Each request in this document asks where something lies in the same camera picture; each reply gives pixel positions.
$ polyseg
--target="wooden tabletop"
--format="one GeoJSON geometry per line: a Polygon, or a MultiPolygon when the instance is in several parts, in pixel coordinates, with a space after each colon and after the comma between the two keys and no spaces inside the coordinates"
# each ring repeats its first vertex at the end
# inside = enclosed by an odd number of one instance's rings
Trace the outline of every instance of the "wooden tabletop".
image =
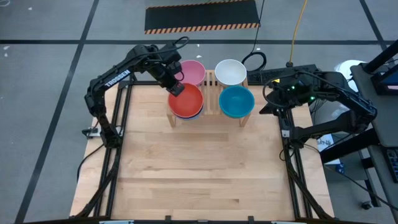
{"type": "MultiPolygon", "coordinates": [[[[247,220],[252,215],[255,220],[294,220],[285,163],[278,157],[282,143],[277,117],[260,115],[262,87],[249,89],[256,105],[244,128],[225,115],[178,120],[171,128],[166,90],[133,86],[112,218],[247,220]]],[[[109,119],[116,92],[116,87],[106,92],[109,119]]],[[[296,126],[312,125],[308,106],[295,108],[293,114],[296,126]]],[[[99,138],[89,140],[85,155],[101,143],[99,138]]],[[[316,147],[316,141],[307,143],[316,147]]],[[[104,152],[83,164],[71,215],[96,191],[104,152]]],[[[319,154],[305,147],[301,155],[309,191],[333,216],[319,154]]],[[[304,216],[302,203],[300,208],[304,216]]]]}

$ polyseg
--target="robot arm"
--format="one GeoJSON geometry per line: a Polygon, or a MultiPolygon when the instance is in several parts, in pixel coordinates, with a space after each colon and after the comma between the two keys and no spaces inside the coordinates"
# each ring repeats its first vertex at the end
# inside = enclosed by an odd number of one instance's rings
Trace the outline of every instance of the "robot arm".
{"type": "Polygon", "coordinates": [[[184,89],[184,86],[174,77],[175,74],[182,71],[181,59],[175,44],[180,41],[166,44],[162,49],[156,45],[144,46],[137,45],[127,54],[126,58],[113,68],[100,75],[98,78],[90,81],[90,86],[85,95],[85,101],[91,115],[95,116],[101,126],[100,136],[106,147],[118,147],[121,138],[116,128],[109,123],[106,117],[105,91],[119,83],[134,72],[149,72],[162,88],[166,88],[171,94],[178,96],[184,89]]]}
{"type": "Polygon", "coordinates": [[[363,132],[377,115],[377,109],[372,103],[355,93],[348,86],[344,76],[338,72],[296,71],[280,78],[281,83],[272,84],[274,91],[267,96],[263,92],[268,104],[260,111],[260,114],[277,115],[279,110],[302,106],[315,99],[338,101],[350,109],[333,121],[308,128],[291,129],[292,125],[287,124],[289,139],[299,147],[302,147],[309,138],[318,138],[324,134],[338,131],[363,132]]]}

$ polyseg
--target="pink bowl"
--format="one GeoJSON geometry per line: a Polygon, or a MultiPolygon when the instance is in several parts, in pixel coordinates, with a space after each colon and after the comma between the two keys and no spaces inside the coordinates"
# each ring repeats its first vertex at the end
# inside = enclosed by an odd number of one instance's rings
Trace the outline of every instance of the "pink bowl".
{"type": "MultiPolygon", "coordinates": [[[[189,83],[192,85],[200,85],[205,79],[206,70],[205,67],[198,61],[186,60],[181,62],[182,72],[185,77],[181,83],[189,83]]],[[[175,74],[175,78],[178,80],[182,79],[182,74],[175,74]]]]}

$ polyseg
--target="gray floor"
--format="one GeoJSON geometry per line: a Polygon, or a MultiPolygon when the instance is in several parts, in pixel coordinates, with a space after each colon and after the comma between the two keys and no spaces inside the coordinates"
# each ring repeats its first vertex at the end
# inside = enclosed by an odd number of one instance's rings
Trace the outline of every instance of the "gray floor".
{"type": "MultiPolygon", "coordinates": [[[[76,169],[86,146],[86,139],[80,131],[88,127],[92,119],[83,95],[92,78],[118,63],[133,47],[116,44],[82,46],[84,40],[78,40],[94,2],[11,0],[8,6],[0,7],[0,124],[4,127],[0,132],[0,223],[15,222],[51,121],[57,121],[57,125],[25,222],[67,218],[69,215],[76,187],[76,169]],[[25,40],[66,41],[40,43],[25,40]],[[81,54],[76,54],[77,44],[83,47],[81,54]],[[79,59],[76,70],[69,73],[74,57],[79,59]],[[58,119],[53,117],[56,105],[65,80],[72,76],[58,119]]],[[[145,8],[186,2],[99,0],[87,39],[179,38],[182,34],[144,35],[145,8]]],[[[266,68],[285,66],[290,45],[277,40],[292,38],[302,4],[303,0],[266,0],[259,40],[271,41],[270,44],[256,46],[267,54],[266,68]]],[[[398,8],[398,0],[367,0],[366,4],[382,38],[396,40],[398,16],[395,9],[398,8]]],[[[254,29],[243,29],[186,35],[193,40],[252,40],[255,34],[254,29]]],[[[322,70],[332,70],[337,63],[349,59],[368,61],[384,45],[376,38],[359,0],[309,0],[297,39],[323,40],[319,42],[322,45],[296,45],[294,52],[295,65],[314,63],[322,70]],[[347,45],[344,40],[357,41],[347,45]]],[[[251,44],[189,44],[180,53],[184,59],[199,60],[207,69],[212,69],[225,58],[241,60],[251,48],[251,44]]],[[[258,63],[254,58],[248,61],[247,67],[254,68],[258,63]]],[[[151,77],[144,74],[138,79],[151,77]]],[[[358,203],[368,200],[368,195],[364,192],[354,194],[360,190],[353,184],[334,181],[328,185],[338,218],[393,223],[386,207],[370,211],[359,209],[358,203]]]]}

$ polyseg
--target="hazard stripe tape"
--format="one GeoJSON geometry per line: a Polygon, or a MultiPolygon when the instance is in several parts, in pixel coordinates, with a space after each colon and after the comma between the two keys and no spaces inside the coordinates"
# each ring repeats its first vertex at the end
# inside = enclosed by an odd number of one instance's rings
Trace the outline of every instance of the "hazard stripe tape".
{"type": "Polygon", "coordinates": [[[228,24],[228,25],[224,24],[224,25],[193,26],[193,27],[174,27],[174,28],[162,28],[162,29],[149,29],[149,30],[145,30],[144,34],[169,34],[169,33],[176,33],[176,32],[249,29],[249,28],[257,28],[257,27],[259,27],[259,25],[260,25],[259,23],[247,23],[247,24],[228,24]]]}
{"type": "Polygon", "coordinates": [[[206,4],[220,4],[220,3],[230,3],[230,2],[240,2],[240,1],[252,1],[252,0],[229,0],[229,1],[219,1],[219,2],[205,2],[198,4],[181,4],[181,5],[172,5],[172,6],[149,6],[146,9],[163,8],[163,7],[180,7],[180,6],[200,6],[206,4]]]}

